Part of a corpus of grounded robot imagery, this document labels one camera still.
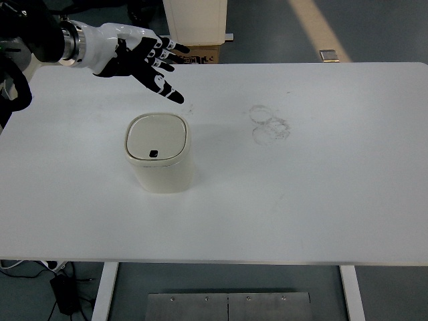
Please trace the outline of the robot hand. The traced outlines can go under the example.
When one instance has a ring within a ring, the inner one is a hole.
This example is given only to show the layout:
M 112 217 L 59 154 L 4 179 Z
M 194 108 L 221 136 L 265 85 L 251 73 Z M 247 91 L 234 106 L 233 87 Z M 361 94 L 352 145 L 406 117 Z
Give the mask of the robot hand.
M 111 78 L 132 76 L 144 87 L 170 101 L 182 104 L 185 99 L 166 80 L 161 70 L 173 72 L 169 62 L 182 64 L 174 51 L 187 54 L 190 49 L 153 30 L 118 23 L 84 28 L 87 47 L 83 66 L 95 76 Z

